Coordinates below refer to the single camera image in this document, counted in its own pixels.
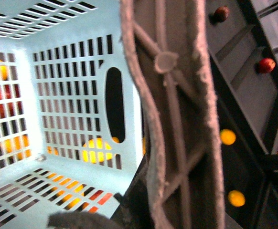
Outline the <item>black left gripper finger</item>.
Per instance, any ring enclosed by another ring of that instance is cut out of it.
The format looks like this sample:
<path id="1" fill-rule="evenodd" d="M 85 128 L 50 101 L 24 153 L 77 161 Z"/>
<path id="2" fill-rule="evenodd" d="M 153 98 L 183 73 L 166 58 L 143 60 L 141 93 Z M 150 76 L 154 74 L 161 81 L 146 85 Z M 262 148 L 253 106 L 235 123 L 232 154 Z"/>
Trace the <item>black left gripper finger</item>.
<path id="1" fill-rule="evenodd" d="M 59 212 L 51 214 L 47 227 L 63 229 L 119 229 L 120 225 L 98 213 Z"/>

